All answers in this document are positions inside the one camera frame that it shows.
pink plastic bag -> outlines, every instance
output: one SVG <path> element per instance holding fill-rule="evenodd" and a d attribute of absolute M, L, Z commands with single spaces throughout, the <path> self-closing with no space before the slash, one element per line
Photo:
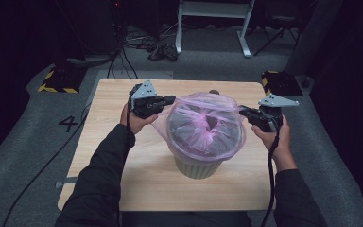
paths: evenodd
<path fill-rule="evenodd" d="M 176 158 L 205 166 L 231 159 L 246 142 L 235 100 L 211 93 L 177 98 L 152 124 Z"/>

trash bag liner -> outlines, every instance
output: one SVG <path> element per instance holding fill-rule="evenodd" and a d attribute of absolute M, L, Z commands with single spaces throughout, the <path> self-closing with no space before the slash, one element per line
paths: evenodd
<path fill-rule="evenodd" d="M 183 163 L 206 166 L 231 159 L 246 142 L 244 117 L 235 100 L 194 93 L 177 98 L 153 126 Z"/>

black sleeve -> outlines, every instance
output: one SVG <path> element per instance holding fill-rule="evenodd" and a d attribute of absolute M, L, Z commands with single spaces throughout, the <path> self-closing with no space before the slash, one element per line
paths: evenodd
<path fill-rule="evenodd" d="M 129 148 L 135 143 L 130 132 L 127 148 L 127 134 L 126 126 L 119 124 L 99 144 L 90 164 L 79 173 L 55 226 L 116 226 L 120 181 Z"/>
<path fill-rule="evenodd" d="M 327 226 L 298 169 L 276 174 L 275 197 L 277 226 Z"/>

light wood tabletop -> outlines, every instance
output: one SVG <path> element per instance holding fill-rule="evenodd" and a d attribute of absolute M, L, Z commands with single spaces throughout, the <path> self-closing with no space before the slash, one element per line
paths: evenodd
<path fill-rule="evenodd" d="M 120 121 L 129 91 L 145 79 L 102 79 L 67 177 L 76 177 L 86 167 L 99 143 Z M 258 108 L 265 97 L 262 85 L 253 82 L 152 79 L 158 96 L 187 96 L 218 90 L 239 105 Z M 194 180 L 184 176 L 175 165 L 166 141 L 148 125 L 136 135 L 122 178 L 121 211 L 216 211 L 266 210 L 270 186 L 268 151 L 244 121 L 247 139 L 235 156 L 224 161 L 214 175 Z M 73 192 L 66 183 L 60 194 L 60 210 Z"/>

dark background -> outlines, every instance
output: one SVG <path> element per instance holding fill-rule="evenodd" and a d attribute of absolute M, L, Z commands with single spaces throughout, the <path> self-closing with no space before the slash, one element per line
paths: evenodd
<path fill-rule="evenodd" d="M 82 1 L 87 5 L 69 3 L 72 1 L 63 5 L 65 10 L 66 4 L 81 11 L 92 9 L 88 1 Z M 164 10 L 173 13 L 177 4 L 175 9 L 158 9 Z M 124 12 L 120 16 L 127 18 L 128 12 Z M 70 11 L 66 13 L 69 18 L 78 18 Z M 119 24 L 113 27 L 113 21 L 108 22 L 113 15 L 108 13 L 101 13 L 102 17 L 89 25 L 80 21 L 86 18 L 72 21 L 95 51 L 108 52 L 116 47 L 111 36 L 116 35 Z M 158 14 L 157 20 L 175 19 L 165 15 Z M 107 34 L 87 36 L 98 34 L 91 29 Z M 64 57 L 83 60 L 94 52 L 84 45 L 55 1 L 0 1 L 0 144 L 28 103 L 26 85 L 31 78 L 52 62 L 60 64 Z M 343 2 L 307 74 L 315 80 L 310 96 L 320 119 L 363 194 L 363 1 Z"/>

